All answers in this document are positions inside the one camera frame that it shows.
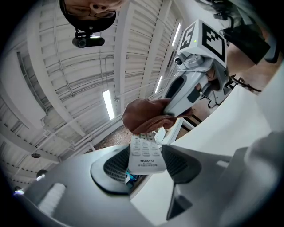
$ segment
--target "ceiling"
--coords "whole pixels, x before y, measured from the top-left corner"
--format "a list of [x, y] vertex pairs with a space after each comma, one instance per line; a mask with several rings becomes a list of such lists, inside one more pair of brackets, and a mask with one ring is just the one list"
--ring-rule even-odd
[[172, 46], [182, 23], [175, 3], [132, 0], [117, 14], [110, 28], [95, 34], [105, 39], [101, 47], [72, 45], [75, 30], [58, 0], [39, 1], [15, 29], [0, 74], [0, 155], [13, 187], [27, 188], [39, 170], [92, 149], [122, 125], [129, 102], [164, 94], [174, 76], [168, 63], [182, 34]]

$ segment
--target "white device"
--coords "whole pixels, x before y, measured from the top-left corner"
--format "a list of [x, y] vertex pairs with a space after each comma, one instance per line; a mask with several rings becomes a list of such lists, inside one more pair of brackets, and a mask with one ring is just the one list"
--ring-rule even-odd
[[132, 135], [128, 172], [134, 175], [148, 175], [164, 172], [166, 164], [153, 133]]
[[[184, 31], [174, 59], [179, 76], [172, 81], [165, 95], [171, 102], [164, 114], [178, 116], [203, 98], [212, 103], [208, 104], [211, 108], [221, 104], [232, 90], [227, 84], [227, 42], [203, 21], [195, 21]], [[206, 72], [211, 69], [217, 79], [215, 84], [207, 79]]]

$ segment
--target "remote control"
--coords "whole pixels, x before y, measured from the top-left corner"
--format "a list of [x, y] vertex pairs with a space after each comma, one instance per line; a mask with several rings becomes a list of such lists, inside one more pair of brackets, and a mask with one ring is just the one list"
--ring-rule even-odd
[[154, 134], [132, 135], [128, 171], [135, 175], [164, 172], [166, 164], [154, 140]]

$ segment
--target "white table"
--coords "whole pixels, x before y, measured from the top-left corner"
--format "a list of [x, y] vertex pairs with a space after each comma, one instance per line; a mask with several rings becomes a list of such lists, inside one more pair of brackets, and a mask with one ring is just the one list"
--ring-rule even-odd
[[[205, 153], [233, 155], [271, 132], [256, 103], [256, 95], [236, 86], [225, 101], [198, 127], [173, 145]], [[154, 174], [131, 200], [154, 225], [166, 222], [173, 181], [167, 171]]]

